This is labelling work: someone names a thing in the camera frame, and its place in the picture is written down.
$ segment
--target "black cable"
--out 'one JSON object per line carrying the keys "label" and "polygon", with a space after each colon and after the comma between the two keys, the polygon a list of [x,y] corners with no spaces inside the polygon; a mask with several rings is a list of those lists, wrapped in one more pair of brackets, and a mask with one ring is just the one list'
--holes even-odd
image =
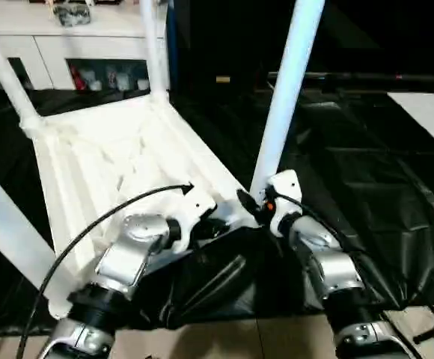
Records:
{"label": "black cable", "polygon": [[[289,196],[286,196],[285,194],[279,194],[277,193],[275,190],[273,190],[274,193],[271,192],[271,195],[273,197],[281,197],[284,198],[285,200],[288,200],[291,203],[294,203],[295,205],[299,206],[300,208],[302,208],[302,211],[306,212],[309,214],[309,216],[313,217],[317,222],[319,222],[321,225],[324,226],[324,228],[327,229],[327,231],[329,231],[340,243],[340,245],[342,246],[342,249],[347,252],[348,254],[353,253],[360,253],[360,254],[364,254],[365,256],[369,257],[372,260],[375,260],[376,262],[378,262],[377,258],[375,258],[374,255],[370,254],[368,251],[361,249],[361,248],[357,248],[354,246],[350,246],[352,249],[350,251],[346,250],[345,247],[349,247],[347,243],[345,243],[345,241],[343,239],[346,238],[346,236],[340,232],[339,230],[337,230],[336,228],[332,227],[331,225],[329,225],[325,219],[322,218],[321,215],[319,215],[317,213],[317,211],[315,211],[314,209],[312,209],[310,206],[303,204],[302,202],[300,202],[299,200],[296,200],[295,198],[291,198]],[[399,280],[403,280],[406,282],[406,284],[408,286],[410,286],[427,304],[425,305],[425,307],[427,307],[430,312],[434,315],[434,305],[431,304],[431,301],[428,300],[428,298],[425,296],[425,294],[422,293],[422,291],[419,290],[418,286],[414,285],[410,279],[408,279],[403,273],[401,273],[398,269],[396,269],[395,267],[393,267],[390,263],[388,263],[387,261],[385,261],[385,266],[387,266],[388,268],[391,269],[391,272],[395,275],[400,277]]]}
{"label": "black cable", "polygon": [[28,321],[26,323],[26,326],[24,328],[24,331],[21,335],[21,340],[19,341],[19,347],[17,349],[16,353],[16,359],[23,359],[24,357],[24,351],[25,351],[25,345],[28,341],[29,337],[29,331],[31,330],[32,320],[34,318],[34,315],[36,314],[37,307],[39,306],[40,299],[44,294],[44,291],[46,290],[46,287],[48,286],[52,276],[54,275],[56,269],[59,267],[59,265],[62,263],[64,258],[71,252],[71,250],[86,236],[91,232],[98,224],[100,224],[102,221],[106,220],[116,212],[120,211],[121,209],[133,204],[134,202],[137,202],[138,200],[141,200],[143,198],[149,197],[152,194],[156,194],[159,192],[164,191],[170,191],[173,189],[182,189],[184,192],[192,189],[192,185],[168,185],[166,187],[156,188],[152,191],[145,192],[143,194],[140,194],[139,196],[133,197],[130,200],[127,200],[126,202],[120,204],[119,206],[116,206],[115,208],[111,209],[104,215],[101,215],[97,220],[89,224],[75,239],[72,240],[72,242],[59,254],[59,256],[56,258],[54,263],[52,264],[51,268],[47,272],[42,284],[40,285],[39,292],[37,294],[37,297],[34,301],[34,304],[31,309],[31,313],[29,315]]}
{"label": "black cable", "polygon": [[390,317],[385,312],[381,312],[380,316],[388,322],[388,324],[391,326],[395,334],[397,335],[398,339],[402,342],[402,344],[412,353],[412,355],[415,357],[415,359],[423,359],[421,354],[418,352],[418,350],[415,348],[415,346],[412,344],[410,340],[403,334],[400,329],[393,323],[393,321],[390,319]]}

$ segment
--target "black fabric backdrop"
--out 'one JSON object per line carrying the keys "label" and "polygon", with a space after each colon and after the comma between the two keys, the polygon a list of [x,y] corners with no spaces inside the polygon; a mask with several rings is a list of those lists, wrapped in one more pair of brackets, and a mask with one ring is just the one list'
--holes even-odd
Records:
{"label": "black fabric backdrop", "polygon": [[[32,92],[31,99],[49,115],[139,94],[50,90]],[[230,90],[171,99],[249,187],[270,94]],[[299,176],[303,201],[341,229],[347,244],[371,255],[353,256],[374,305],[434,303],[434,140],[404,110],[386,95],[304,93],[281,160],[281,169],[288,168]],[[50,242],[32,143],[4,93],[0,183]],[[20,333],[35,293],[0,254],[0,335]],[[318,310],[291,248],[263,230],[244,229],[148,275],[128,317],[131,327],[151,329]],[[43,304],[33,334],[52,325]]]}

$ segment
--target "item on shelf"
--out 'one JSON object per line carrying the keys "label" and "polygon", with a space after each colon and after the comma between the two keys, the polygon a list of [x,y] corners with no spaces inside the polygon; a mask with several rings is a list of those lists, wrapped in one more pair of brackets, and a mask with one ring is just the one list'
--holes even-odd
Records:
{"label": "item on shelf", "polygon": [[58,4],[54,6],[52,12],[66,28],[91,22],[91,12],[86,4]]}
{"label": "item on shelf", "polygon": [[81,75],[82,79],[86,81],[88,85],[90,85],[91,82],[96,81],[96,73],[93,70],[82,69],[79,70],[79,74]]}
{"label": "item on shelf", "polygon": [[116,76],[117,89],[119,91],[130,90],[130,77],[127,73],[118,73]]}
{"label": "item on shelf", "polygon": [[86,84],[81,76],[79,75],[79,71],[74,67],[70,67],[70,75],[73,77],[74,85],[76,86],[76,90],[85,90]]}
{"label": "item on shelf", "polygon": [[[39,3],[39,4],[45,4],[45,3],[55,3],[55,4],[62,4],[64,2],[67,2],[66,0],[28,0],[31,3]],[[82,4],[89,4],[88,1],[85,0],[70,0],[70,2],[75,3],[82,3]],[[92,2],[96,5],[119,5],[122,0],[92,0]]]}
{"label": "item on shelf", "polygon": [[149,86],[149,79],[137,79],[137,88],[139,90],[148,90]]}
{"label": "item on shelf", "polygon": [[99,80],[92,81],[89,84],[89,90],[92,90],[92,91],[101,91],[102,89],[103,89],[103,83],[101,81],[99,81]]}
{"label": "item on shelf", "polygon": [[117,88],[117,70],[114,66],[106,67],[106,75],[107,75],[107,86],[109,88]]}

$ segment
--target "black cloth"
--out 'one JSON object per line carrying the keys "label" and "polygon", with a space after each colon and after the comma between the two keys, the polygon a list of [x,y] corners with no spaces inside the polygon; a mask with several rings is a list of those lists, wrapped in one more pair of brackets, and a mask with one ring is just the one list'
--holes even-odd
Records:
{"label": "black cloth", "polygon": [[[35,91],[43,115],[139,93]],[[176,109],[246,187],[269,110],[268,93],[172,96]],[[373,304],[434,304],[434,140],[386,95],[303,94],[280,168],[303,201],[346,235]],[[32,143],[0,93],[0,183],[50,242]],[[18,334],[36,291],[0,254],[0,335]],[[318,311],[291,248],[265,230],[236,231],[143,279],[133,328]],[[53,320],[40,308],[33,334]]]}

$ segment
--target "white pole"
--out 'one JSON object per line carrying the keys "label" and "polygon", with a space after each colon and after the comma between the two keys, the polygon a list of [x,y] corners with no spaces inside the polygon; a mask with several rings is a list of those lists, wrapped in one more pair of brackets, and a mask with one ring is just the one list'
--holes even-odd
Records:
{"label": "white pole", "polygon": [[270,104],[250,193],[258,203],[278,169],[325,0],[297,0]]}
{"label": "white pole", "polygon": [[153,0],[141,0],[141,13],[144,19],[147,43],[147,71],[149,73],[150,91],[156,98],[165,97],[166,91],[157,55],[156,21]]}
{"label": "white pole", "polygon": [[[0,252],[37,288],[55,261],[54,251],[0,186]],[[56,314],[70,309],[67,295],[76,281],[61,266],[44,295]]]}
{"label": "white pole", "polygon": [[23,129],[31,129],[39,126],[40,116],[29,100],[28,95],[22,88],[19,79],[13,68],[9,64],[0,50],[0,82],[6,91],[9,100],[16,109],[21,120],[20,125]]}

